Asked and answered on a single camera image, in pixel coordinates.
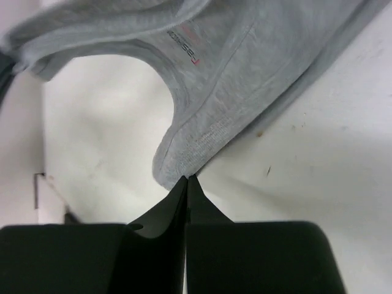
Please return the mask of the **grey tank top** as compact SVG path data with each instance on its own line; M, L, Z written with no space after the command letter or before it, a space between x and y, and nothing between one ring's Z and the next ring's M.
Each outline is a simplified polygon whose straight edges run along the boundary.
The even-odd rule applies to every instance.
M123 55L150 65L173 99L153 160L172 188L294 87L372 1L61 1L1 37L1 95L16 74L52 79L69 61Z

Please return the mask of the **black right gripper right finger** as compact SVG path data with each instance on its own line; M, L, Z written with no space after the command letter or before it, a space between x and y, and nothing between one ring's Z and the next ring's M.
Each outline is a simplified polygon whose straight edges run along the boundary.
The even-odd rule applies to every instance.
M307 221L233 222L187 184L189 293L344 293L330 243Z

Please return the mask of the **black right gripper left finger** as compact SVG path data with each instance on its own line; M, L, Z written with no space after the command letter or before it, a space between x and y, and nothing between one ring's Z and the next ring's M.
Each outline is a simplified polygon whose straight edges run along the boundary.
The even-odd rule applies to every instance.
M181 293L187 179L129 224L1 230L2 293Z

